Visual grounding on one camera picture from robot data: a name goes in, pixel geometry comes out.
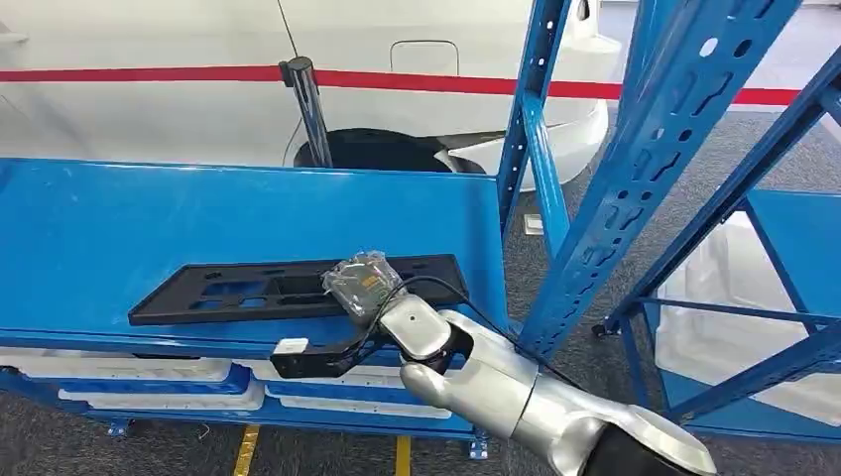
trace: yellow floor tape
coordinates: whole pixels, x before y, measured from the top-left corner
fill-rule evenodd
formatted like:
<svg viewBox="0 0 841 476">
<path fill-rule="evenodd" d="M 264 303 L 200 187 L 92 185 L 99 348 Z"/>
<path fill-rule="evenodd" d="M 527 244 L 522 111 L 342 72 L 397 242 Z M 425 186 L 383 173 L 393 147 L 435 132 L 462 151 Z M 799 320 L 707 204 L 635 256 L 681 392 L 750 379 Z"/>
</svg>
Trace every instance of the yellow floor tape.
<svg viewBox="0 0 841 476">
<path fill-rule="evenodd" d="M 247 424 L 242 433 L 242 443 L 239 445 L 239 454 L 237 455 L 237 464 L 234 466 L 234 476 L 248 476 L 248 470 L 251 468 L 251 459 L 254 457 L 254 451 L 257 449 L 257 436 L 260 434 L 260 426 L 258 424 Z"/>
<path fill-rule="evenodd" d="M 412 474 L 412 437 L 397 437 L 397 456 L 395 457 L 395 476 Z"/>
</svg>

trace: red stripe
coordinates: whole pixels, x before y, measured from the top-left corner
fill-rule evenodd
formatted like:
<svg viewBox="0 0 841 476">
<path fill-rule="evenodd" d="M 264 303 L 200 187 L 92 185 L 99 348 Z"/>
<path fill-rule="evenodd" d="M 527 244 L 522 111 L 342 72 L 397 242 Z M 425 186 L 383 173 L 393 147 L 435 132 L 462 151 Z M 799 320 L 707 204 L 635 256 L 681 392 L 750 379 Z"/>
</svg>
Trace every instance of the red stripe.
<svg viewBox="0 0 841 476">
<path fill-rule="evenodd" d="M 472 94 L 512 94 L 516 83 L 513 79 L 496 77 L 436 76 L 330 69 L 317 71 L 316 78 L 318 84 L 322 86 Z M 0 71 L 0 82 L 279 80 L 281 80 L 280 69 L 274 65 Z M 549 88 L 549 96 L 552 97 L 619 99 L 621 92 L 622 84 L 601 82 L 553 81 Z M 797 89 L 745 88 L 736 96 L 734 104 L 786 106 L 798 93 Z"/>
</svg>

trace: small package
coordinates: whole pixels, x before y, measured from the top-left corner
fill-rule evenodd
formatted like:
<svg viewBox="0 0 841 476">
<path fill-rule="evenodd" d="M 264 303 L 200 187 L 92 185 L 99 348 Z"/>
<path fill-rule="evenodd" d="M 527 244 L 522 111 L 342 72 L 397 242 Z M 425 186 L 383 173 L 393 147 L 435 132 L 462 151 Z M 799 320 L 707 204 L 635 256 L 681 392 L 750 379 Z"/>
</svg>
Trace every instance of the small package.
<svg viewBox="0 0 841 476">
<path fill-rule="evenodd" d="M 365 326 L 385 304 L 388 294 L 403 280 L 380 251 L 357 253 L 322 275 L 322 285 L 350 314 L 357 325 Z M 397 296 L 407 291 L 400 290 Z"/>
</svg>

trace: perforated steel upright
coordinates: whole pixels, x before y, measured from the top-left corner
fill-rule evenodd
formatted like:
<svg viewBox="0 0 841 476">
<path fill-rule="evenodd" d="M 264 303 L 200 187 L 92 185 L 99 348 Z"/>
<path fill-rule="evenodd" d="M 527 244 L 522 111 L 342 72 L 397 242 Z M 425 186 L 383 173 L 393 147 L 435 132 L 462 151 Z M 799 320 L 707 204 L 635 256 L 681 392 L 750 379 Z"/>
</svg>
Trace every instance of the perforated steel upright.
<svg viewBox="0 0 841 476">
<path fill-rule="evenodd" d="M 544 356 L 558 348 L 799 4 L 686 0 L 672 7 L 664 31 L 649 34 L 655 47 L 634 42 L 632 60 L 646 56 L 639 49 L 651 56 L 644 70 L 628 68 L 622 120 L 551 255 L 523 346 Z M 648 31 L 640 22 L 652 20 L 651 7 L 641 2 L 638 32 Z"/>
<path fill-rule="evenodd" d="M 571 4 L 572 0 L 535 1 L 497 175 L 500 228 L 505 237 L 523 181 L 524 167 L 526 162 L 531 162 L 541 200 L 543 235 L 551 255 L 566 236 L 569 219 L 551 160 L 543 105 Z"/>
</svg>

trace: white label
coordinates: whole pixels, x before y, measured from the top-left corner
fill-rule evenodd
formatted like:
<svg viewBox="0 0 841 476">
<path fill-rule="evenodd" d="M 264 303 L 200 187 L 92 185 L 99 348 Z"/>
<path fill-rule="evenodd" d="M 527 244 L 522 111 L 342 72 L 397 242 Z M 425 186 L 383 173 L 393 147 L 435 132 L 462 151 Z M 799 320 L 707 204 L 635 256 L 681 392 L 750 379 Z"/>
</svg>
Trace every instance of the white label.
<svg viewBox="0 0 841 476">
<path fill-rule="evenodd" d="M 298 337 L 295 339 L 281 339 L 278 342 L 277 347 L 275 347 L 275 351 L 272 352 L 273 355 L 277 354 L 300 354 L 306 348 L 306 345 L 309 343 L 309 339 L 306 337 Z"/>
<path fill-rule="evenodd" d="M 526 234 L 527 235 L 543 235 L 543 221 L 540 215 L 527 214 L 523 215 L 526 219 Z"/>
</svg>

